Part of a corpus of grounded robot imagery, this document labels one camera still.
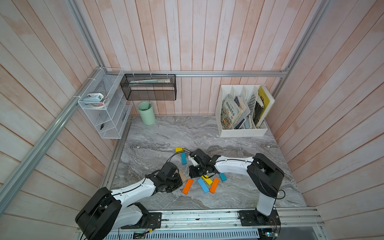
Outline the short yellow block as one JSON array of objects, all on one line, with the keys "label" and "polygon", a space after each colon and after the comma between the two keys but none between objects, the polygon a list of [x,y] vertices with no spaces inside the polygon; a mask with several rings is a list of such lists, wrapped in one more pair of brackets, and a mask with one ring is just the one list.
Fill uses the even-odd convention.
[{"label": "short yellow block", "polygon": [[177,148],[175,148],[175,152],[176,152],[176,153],[184,152],[184,151],[185,151],[185,149],[182,148],[182,147],[177,147]]}]

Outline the natural wood block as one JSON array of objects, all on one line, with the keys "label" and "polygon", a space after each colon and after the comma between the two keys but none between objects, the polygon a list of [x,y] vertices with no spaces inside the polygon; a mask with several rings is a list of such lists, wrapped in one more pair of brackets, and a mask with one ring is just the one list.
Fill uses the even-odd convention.
[{"label": "natural wood block", "polygon": [[183,183],[185,183],[188,180],[187,177],[181,171],[179,171],[179,175]]}]

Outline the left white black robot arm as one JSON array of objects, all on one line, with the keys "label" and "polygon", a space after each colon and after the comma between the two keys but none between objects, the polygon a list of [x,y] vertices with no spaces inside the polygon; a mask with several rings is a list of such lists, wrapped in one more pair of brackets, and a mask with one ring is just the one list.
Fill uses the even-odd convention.
[{"label": "left white black robot arm", "polygon": [[75,222],[85,240],[102,240],[111,230],[125,226],[144,226],[149,213],[139,201],[157,193],[171,193],[182,185],[179,169],[167,163],[130,186],[98,189],[77,214]]}]

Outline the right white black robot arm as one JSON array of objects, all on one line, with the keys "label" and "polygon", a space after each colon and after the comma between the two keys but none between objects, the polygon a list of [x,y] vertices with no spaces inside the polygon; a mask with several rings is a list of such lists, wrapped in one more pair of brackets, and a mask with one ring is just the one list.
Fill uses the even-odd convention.
[{"label": "right white black robot arm", "polygon": [[264,154],[257,153],[249,158],[231,158],[220,155],[212,157],[200,149],[189,154],[193,163],[189,175],[193,178],[207,174],[239,174],[252,179],[260,192],[256,213],[265,217],[271,215],[285,173]]}]

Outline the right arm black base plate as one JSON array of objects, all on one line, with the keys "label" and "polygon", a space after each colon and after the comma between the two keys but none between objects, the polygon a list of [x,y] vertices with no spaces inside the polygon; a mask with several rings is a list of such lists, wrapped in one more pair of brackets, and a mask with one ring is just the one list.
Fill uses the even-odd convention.
[{"label": "right arm black base plate", "polygon": [[269,216],[265,216],[257,210],[238,211],[238,218],[243,227],[281,225],[280,216],[276,209],[273,209]]}]

